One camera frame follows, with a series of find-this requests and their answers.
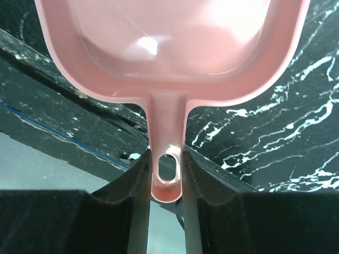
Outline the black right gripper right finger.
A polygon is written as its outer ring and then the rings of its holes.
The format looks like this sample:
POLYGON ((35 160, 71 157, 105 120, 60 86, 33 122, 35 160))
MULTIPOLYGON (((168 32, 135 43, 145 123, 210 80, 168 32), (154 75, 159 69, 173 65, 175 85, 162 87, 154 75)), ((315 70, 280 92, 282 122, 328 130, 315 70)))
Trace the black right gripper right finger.
POLYGON ((338 253, 338 193, 242 192, 182 162, 187 253, 338 253))

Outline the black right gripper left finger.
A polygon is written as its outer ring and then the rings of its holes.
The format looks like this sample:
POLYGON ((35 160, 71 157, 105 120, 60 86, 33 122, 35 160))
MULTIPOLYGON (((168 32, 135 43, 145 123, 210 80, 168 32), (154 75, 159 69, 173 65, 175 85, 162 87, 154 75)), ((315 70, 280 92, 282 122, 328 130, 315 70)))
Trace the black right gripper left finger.
POLYGON ((93 193, 1 191, 1 253, 146 253, 151 153, 93 193))

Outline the pink dustpan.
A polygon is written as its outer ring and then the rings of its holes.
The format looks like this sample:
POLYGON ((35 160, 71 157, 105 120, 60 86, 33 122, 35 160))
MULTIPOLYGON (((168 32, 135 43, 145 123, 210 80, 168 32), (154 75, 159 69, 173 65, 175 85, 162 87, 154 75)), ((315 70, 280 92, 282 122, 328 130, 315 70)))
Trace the pink dustpan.
POLYGON ((309 1, 36 1, 62 75, 104 102, 146 113, 151 194, 182 195, 186 121, 199 106, 261 95, 288 67, 309 1))

